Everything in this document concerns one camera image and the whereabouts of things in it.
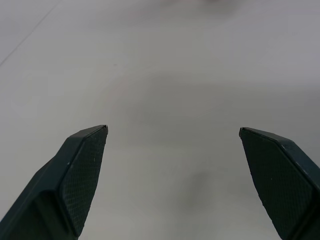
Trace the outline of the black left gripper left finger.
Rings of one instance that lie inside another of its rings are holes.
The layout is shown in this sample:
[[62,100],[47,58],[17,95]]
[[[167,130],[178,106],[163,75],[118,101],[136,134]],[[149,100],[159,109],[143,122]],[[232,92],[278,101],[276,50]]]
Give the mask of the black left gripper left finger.
[[97,125],[69,136],[3,219],[0,240],[78,240],[97,189],[108,135]]

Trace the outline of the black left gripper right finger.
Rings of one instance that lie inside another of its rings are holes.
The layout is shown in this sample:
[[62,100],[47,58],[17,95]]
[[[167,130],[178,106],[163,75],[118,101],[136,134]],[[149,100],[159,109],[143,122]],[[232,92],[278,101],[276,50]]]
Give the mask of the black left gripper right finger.
[[320,240],[320,167],[292,140],[239,130],[253,184],[281,240]]

